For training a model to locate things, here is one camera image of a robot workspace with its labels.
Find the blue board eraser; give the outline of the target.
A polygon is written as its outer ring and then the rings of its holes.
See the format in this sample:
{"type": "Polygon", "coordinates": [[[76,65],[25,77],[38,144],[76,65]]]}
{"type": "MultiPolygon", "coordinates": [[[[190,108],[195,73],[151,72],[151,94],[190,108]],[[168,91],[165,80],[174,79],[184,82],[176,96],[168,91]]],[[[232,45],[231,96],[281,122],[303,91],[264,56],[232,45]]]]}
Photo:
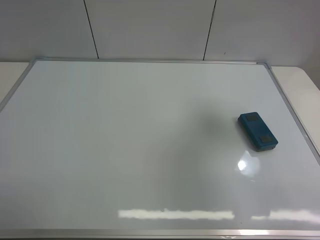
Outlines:
{"type": "Polygon", "coordinates": [[[273,150],[279,143],[257,112],[243,113],[237,121],[242,126],[256,152],[273,150]]]}

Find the white aluminium-framed whiteboard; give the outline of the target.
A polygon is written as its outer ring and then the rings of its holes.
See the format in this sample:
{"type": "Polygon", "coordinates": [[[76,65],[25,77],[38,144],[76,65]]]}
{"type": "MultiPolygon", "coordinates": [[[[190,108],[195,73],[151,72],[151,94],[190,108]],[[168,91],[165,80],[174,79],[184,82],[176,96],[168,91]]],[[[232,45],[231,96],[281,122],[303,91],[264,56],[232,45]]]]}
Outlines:
{"type": "Polygon", "coordinates": [[[317,240],[320,153],[265,62],[36,58],[0,104],[0,237],[317,240]]]}

